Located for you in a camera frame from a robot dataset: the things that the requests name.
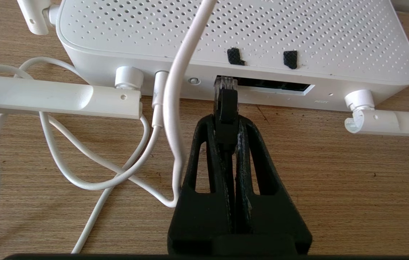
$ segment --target router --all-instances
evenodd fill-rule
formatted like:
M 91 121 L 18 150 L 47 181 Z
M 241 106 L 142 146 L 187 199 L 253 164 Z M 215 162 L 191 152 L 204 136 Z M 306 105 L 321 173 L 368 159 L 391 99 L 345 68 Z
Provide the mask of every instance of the router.
M 153 95 L 155 73 L 170 69 L 199 5 L 65 0 L 53 16 L 89 84 L 114 86 L 117 68 L 133 66 L 144 74 L 142 94 Z M 232 48 L 244 66 L 229 63 Z M 297 69 L 284 65 L 285 51 L 297 51 Z M 390 0 L 219 0 L 181 97 L 213 100 L 218 76 L 237 79 L 243 103 L 349 111 L 353 91 L 368 89 L 379 103 L 409 86 L 409 41 Z

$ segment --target router top panel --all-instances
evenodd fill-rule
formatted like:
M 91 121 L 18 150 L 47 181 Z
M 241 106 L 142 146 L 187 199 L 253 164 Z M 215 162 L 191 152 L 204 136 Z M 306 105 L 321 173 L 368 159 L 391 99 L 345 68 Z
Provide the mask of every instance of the router top panel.
M 173 58 L 199 0 L 66 0 L 60 38 L 106 56 Z M 218 0 L 191 64 L 409 84 L 409 42 L 390 0 Z M 299 52 L 298 69 L 283 52 Z

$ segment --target wooden surface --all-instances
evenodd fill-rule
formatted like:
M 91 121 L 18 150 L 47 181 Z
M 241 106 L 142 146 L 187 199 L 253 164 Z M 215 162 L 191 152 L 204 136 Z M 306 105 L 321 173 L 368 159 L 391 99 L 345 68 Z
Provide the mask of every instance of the wooden surface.
M 409 15 L 401 14 L 409 37 Z M 19 66 L 34 56 L 70 62 L 55 30 L 31 34 L 16 1 L 0 3 L 0 64 Z M 51 65 L 30 70 L 36 79 L 82 83 Z M 151 99 L 145 97 L 150 120 Z M 181 119 L 190 147 L 196 122 L 213 104 L 183 100 Z M 379 105 L 409 111 L 409 88 Z M 241 105 L 240 113 L 265 137 L 282 181 L 313 234 L 314 255 L 409 255 L 409 138 L 351 135 L 344 112 Z M 133 120 L 57 114 L 93 151 L 118 165 L 141 138 Z M 88 181 L 113 173 L 79 153 L 62 135 L 56 140 L 70 168 Z M 173 157 L 162 135 L 139 176 L 171 197 Z M 0 136 L 0 259 L 14 253 L 70 252 L 100 191 L 70 184 L 53 162 L 37 117 L 11 115 Z M 198 186 L 204 185 L 203 177 Z M 130 182 L 108 199 L 84 253 L 166 254 L 173 209 Z

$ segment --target wooden table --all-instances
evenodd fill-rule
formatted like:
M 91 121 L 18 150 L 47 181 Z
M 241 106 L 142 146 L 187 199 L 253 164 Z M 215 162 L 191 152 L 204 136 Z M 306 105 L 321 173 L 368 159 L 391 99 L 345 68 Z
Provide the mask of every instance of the wooden table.
M 409 14 L 400 14 L 409 37 Z M 70 62 L 55 30 L 28 31 L 16 1 L 0 2 L 0 64 L 19 66 L 34 56 Z M 30 70 L 36 79 L 83 83 L 52 65 Z M 143 98 L 151 120 L 150 97 Z M 190 147 L 196 122 L 210 114 L 208 101 L 183 100 L 181 119 Z M 409 111 L 409 88 L 379 105 Z M 240 113 L 265 137 L 275 166 L 313 234 L 314 255 L 409 255 L 409 138 L 352 135 L 350 113 L 241 105 Z M 93 151 L 118 165 L 142 135 L 134 120 L 57 114 Z M 70 168 L 88 181 L 113 173 L 79 153 L 61 134 L 56 140 Z M 139 176 L 171 197 L 173 157 L 165 136 Z M 37 117 L 11 115 L 0 136 L 0 259 L 14 253 L 70 252 L 101 191 L 85 191 L 59 172 Z M 198 186 L 205 186 L 204 169 Z M 166 254 L 173 209 L 131 182 L 117 187 L 104 207 L 84 253 Z

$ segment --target white antenna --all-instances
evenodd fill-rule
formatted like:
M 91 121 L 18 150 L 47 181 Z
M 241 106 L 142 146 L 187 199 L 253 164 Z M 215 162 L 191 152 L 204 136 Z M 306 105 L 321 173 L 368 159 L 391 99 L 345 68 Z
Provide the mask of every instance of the white antenna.
M 21 13 L 25 17 L 26 24 L 30 31 L 37 35 L 49 33 L 47 25 L 50 23 L 49 16 L 44 15 L 51 6 L 51 0 L 18 0 Z

